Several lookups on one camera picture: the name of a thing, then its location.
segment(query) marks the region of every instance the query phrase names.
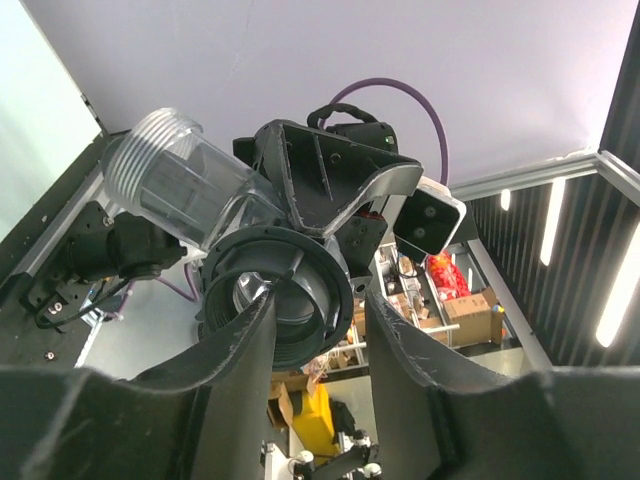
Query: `transparent plastic tube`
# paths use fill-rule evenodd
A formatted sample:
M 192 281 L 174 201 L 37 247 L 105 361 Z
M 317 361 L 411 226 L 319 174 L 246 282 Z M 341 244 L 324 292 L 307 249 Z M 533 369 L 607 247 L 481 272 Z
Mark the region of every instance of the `transparent plastic tube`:
M 145 117 L 103 159 L 106 192 L 135 215 L 208 251 L 234 218 L 282 218 L 273 187 L 173 108 Z

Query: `light strip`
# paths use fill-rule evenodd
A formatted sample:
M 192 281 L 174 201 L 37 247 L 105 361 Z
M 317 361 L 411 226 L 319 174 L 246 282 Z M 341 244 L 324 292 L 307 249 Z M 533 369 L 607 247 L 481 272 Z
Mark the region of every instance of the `light strip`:
M 511 205 L 511 190 L 504 189 L 500 194 L 500 206 L 506 212 Z
M 636 231 L 631 238 L 596 330 L 596 339 L 603 347 L 607 348 L 616 338 L 638 280 L 640 280 L 640 224 L 636 226 Z
M 553 242 L 558 231 L 560 221 L 560 210 L 562 209 L 562 199 L 564 197 L 564 177 L 556 178 L 551 187 L 551 197 L 549 198 L 549 210 L 547 211 L 547 223 L 544 227 L 544 237 L 542 238 L 542 248 L 540 249 L 540 261 L 545 265 L 551 262 L 551 252 Z

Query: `white ceiling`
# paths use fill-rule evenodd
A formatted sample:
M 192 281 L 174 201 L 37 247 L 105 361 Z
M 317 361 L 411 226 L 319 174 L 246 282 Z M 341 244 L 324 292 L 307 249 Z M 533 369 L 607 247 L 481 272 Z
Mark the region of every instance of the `white ceiling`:
M 597 145 L 637 0 L 24 0 L 109 131 L 175 106 L 230 151 L 304 122 L 347 84 L 403 80 L 440 113 L 451 182 Z M 402 93 L 350 99 L 439 177 L 433 128 Z

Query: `yellow object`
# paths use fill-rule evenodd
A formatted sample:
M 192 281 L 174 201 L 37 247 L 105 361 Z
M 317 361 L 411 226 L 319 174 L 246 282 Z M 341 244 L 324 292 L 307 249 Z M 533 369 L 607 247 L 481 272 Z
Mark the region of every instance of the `yellow object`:
M 334 429 L 329 408 L 329 394 L 323 384 L 319 384 L 313 397 L 302 392 L 302 412 L 293 417 L 293 430 L 304 448 L 314 455 L 334 456 L 340 451 L 333 444 Z M 316 463 L 326 459 L 316 458 Z

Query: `red package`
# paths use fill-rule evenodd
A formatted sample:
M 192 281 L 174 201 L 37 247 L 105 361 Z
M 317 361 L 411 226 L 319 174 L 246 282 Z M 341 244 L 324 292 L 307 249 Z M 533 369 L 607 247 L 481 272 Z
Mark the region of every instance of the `red package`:
M 438 290 L 440 300 L 471 295 L 467 281 L 460 273 L 460 269 L 453 264 L 451 255 L 446 250 L 440 255 L 427 257 L 427 270 Z

